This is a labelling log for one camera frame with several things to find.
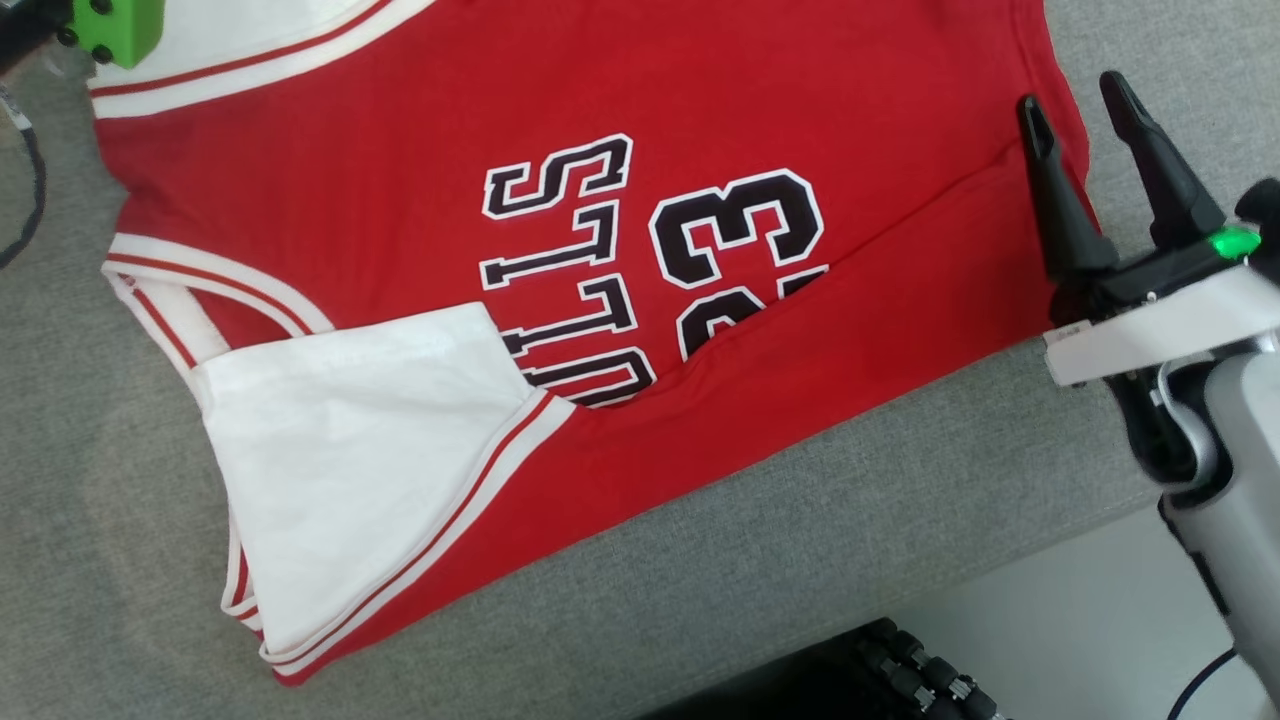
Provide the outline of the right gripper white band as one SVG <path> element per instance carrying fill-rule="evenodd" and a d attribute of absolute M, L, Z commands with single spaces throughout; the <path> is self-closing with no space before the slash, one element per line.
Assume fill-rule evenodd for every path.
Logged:
<path fill-rule="evenodd" d="M 1064 164 L 1038 97 L 1018 124 L 1046 277 L 1046 361 L 1057 386 L 1207 352 L 1277 329 L 1277 264 L 1258 240 L 1207 240 L 1226 215 L 1120 72 L 1100 76 L 1115 135 L 1140 176 L 1156 250 L 1120 261 Z"/>

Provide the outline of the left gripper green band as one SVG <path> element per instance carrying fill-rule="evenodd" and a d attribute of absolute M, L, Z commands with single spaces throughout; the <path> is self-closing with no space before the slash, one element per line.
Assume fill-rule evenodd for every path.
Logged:
<path fill-rule="evenodd" d="M 68 38 L 99 64 L 136 68 L 163 35 L 165 1 L 72 1 Z"/>

